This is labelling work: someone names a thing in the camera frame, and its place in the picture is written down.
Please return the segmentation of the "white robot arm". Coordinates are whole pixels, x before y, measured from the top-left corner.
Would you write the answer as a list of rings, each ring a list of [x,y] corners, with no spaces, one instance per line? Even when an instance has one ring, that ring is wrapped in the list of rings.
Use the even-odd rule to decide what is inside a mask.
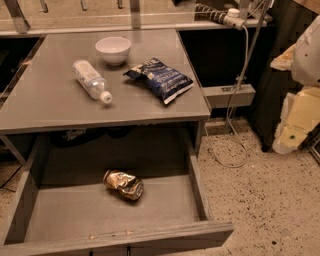
[[[290,71],[292,79],[302,85],[300,92],[285,97],[272,145],[275,152],[288,154],[297,150],[320,122],[320,15],[270,66]]]

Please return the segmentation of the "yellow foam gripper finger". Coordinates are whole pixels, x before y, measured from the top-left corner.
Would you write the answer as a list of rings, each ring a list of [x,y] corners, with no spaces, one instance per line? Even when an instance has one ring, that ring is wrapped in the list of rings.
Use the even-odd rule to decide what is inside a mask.
[[[297,150],[320,123],[320,88],[304,86],[297,94],[288,93],[280,118],[272,149],[288,154]]]
[[[290,71],[294,50],[295,44],[291,45],[281,55],[274,58],[270,63],[270,67],[280,71]]]

